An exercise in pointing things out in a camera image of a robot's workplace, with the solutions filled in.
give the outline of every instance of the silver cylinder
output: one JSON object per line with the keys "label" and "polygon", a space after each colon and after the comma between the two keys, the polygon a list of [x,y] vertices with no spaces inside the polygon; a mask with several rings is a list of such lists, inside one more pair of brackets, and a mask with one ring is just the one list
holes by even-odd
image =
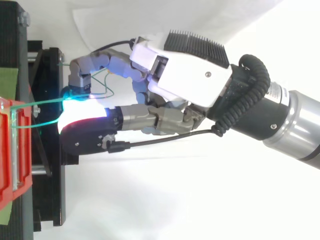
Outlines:
{"label": "silver cylinder", "polygon": [[43,165],[33,165],[32,175],[46,175],[46,169]]}
{"label": "silver cylinder", "polygon": [[290,110],[283,125],[263,143],[320,169],[320,102],[290,91]]}

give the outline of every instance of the red container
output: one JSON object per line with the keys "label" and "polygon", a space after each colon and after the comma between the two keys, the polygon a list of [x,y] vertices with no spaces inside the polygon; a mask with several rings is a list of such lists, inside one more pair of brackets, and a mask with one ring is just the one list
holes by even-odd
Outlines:
{"label": "red container", "polygon": [[[23,102],[0,97],[0,210],[24,194],[32,185],[31,129],[18,129],[18,189],[13,191],[10,106]],[[31,125],[31,107],[17,110],[19,126]]]}

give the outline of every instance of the green tape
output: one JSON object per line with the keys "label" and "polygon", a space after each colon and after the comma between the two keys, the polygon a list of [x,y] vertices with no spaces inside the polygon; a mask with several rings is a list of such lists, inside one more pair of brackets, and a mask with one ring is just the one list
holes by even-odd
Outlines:
{"label": "green tape", "polygon": [[11,215],[12,201],[0,210],[0,225],[8,225]]}
{"label": "green tape", "polygon": [[0,67],[0,97],[14,100],[18,81],[18,68]]}

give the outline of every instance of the black coiled cable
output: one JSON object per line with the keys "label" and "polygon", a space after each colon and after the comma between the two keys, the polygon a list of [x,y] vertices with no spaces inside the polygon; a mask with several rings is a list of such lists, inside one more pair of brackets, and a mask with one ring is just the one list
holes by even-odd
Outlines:
{"label": "black coiled cable", "polygon": [[270,87],[270,77],[264,63],[253,55],[243,55],[239,60],[239,66],[243,66],[250,71],[250,75],[256,79],[252,89],[242,96],[237,103],[228,109],[221,119],[211,127],[214,134],[222,137],[232,126],[234,126],[241,116],[258,103],[268,92]]}

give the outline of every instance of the led light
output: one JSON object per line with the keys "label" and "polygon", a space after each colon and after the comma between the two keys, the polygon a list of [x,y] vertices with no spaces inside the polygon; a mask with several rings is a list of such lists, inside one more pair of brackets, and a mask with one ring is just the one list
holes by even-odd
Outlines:
{"label": "led light", "polygon": [[60,115],[58,121],[59,134],[65,126],[73,122],[107,116],[105,107],[96,99],[64,100],[62,106],[63,113]]}

